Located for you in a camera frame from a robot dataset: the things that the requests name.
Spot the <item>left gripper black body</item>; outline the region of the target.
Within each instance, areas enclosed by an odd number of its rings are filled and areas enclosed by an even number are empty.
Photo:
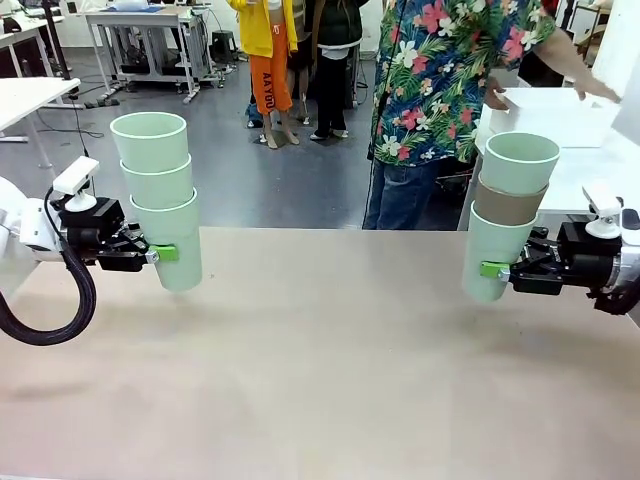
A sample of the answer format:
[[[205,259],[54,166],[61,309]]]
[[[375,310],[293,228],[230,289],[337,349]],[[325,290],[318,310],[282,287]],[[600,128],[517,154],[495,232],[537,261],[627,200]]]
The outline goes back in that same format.
[[[113,198],[94,198],[95,205],[84,210],[72,200],[61,204],[61,226],[67,244],[89,263],[110,249],[110,243],[124,226],[120,202]]]

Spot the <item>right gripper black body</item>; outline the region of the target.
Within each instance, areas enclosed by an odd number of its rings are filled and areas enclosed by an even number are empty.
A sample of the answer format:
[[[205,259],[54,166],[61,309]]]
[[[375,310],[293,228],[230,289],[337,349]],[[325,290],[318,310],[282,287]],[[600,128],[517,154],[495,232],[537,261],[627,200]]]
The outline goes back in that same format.
[[[622,241],[600,239],[586,231],[586,222],[561,224],[556,242],[565,285],[601,289],[611,279]]]

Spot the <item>person's right hand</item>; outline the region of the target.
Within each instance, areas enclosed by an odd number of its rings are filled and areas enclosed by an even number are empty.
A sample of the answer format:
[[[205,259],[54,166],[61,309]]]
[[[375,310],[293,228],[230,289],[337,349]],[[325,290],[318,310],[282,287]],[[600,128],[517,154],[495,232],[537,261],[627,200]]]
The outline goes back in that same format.
[[[509,106],[504,98],[505,89],[497,87],[489,87],[484,97],[484,104],[493,110],[508,111]]]

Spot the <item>person's left hand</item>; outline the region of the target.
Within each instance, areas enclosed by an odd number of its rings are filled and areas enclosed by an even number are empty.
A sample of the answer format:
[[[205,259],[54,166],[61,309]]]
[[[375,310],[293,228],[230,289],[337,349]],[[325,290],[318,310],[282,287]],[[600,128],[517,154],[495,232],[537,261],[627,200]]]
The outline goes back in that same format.
[[[621,102],[621,97],[613,89],[591,74],[575,79],[573,88],[581,101],[585,100],[588,95],[592,95],[607,99],[615,104]]]

